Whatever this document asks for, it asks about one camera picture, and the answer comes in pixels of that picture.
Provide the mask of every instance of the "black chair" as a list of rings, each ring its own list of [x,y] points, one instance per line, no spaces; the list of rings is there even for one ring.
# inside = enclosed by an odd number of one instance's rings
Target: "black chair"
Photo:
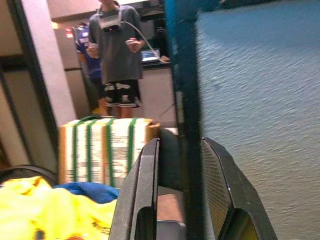
[[[35,176],[43,177],[51,186],[58,184],[58,176],[39,166],[19,165],[0,170],[0,184],[10,179],[23,179]]]

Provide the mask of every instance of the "person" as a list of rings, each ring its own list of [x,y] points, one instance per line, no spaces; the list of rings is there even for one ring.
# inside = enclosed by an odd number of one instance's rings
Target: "person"
[[[101,115],[108,115],[107,101],[104,86],[101,80],[101,67],[99,58],[91,58],[87,53],[89,46],[89,27],[80,23],[75,28],[75,45],[79,61],[87,67],[88,77],[98,92],[98,108]]]
[[[164,61],[170,61],[168,48],[168,35],[166,30],[166,22],[164,18],[154,20],[154,43],[160,48],[160,57]]]
[[[89,48],[91,57],[100,56],[102,83],[104,84],[107,106],[116,107],[120,118],[132,118],[133,108],[142,106],[139,79],[142,79],[142,55],[140,49],[145,42],[129,24],[122,23],[119,29],[104,29],[104,20],[121,16],[141,29],[140,16],[128,5],[114,0],[99,0],[101,8],[89,19]]]

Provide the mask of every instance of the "mesh grille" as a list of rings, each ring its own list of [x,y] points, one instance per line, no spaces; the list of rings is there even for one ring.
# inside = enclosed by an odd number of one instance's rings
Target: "mesh grille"
[[[204,190],[208,198],[214,237],[218,239],[231,200],[219,160],[205,140],[202,141],[202,166]]]

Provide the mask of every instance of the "gray t-shirt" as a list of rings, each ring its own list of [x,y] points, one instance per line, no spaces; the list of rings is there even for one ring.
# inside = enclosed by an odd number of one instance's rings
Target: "gray t-shirt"
[[[141,39],[138,32],[126,23],[122,23],[119,30],[111,32],[104,32],[99,25],[99,18],[118,15],[119,11],[121,21],[129,22],[141,29],[139,14],[127,5],[110,12],[99,11],[99,14],[94,14],[89,20],[89,41],[98,44],[103,84],[142,79],[142,55],[140,52],[131,52],[126,44],[130,38]]]

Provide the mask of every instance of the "white cable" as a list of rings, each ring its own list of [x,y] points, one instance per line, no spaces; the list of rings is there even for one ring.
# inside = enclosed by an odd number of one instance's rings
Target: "white cable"
[[[140,36],[143,38],[143,40],[145,41],[145,43],[147,44],[147,46],[150,48],[150,50],[154,53],[155,57],[156,57],[161,63],[163,63],[163,64],[169,64],[169,63],[170,63],[170,61],[163,61],[163,60],[159,57],[159,55],[158,55],[158,53],[156,52],[156,50],[151,46],[151,44],[150,44],[149,41],[146,39],[146,37],[142,34],[142,32],[141,32],[135,25],[133,25],[132,23],[127,22],[127,21],[121,21],[120,23],[121,23],[121,24],[128,24],[128,25],[130,25],[131,27],[133,27],[133,28],[140,34]]]

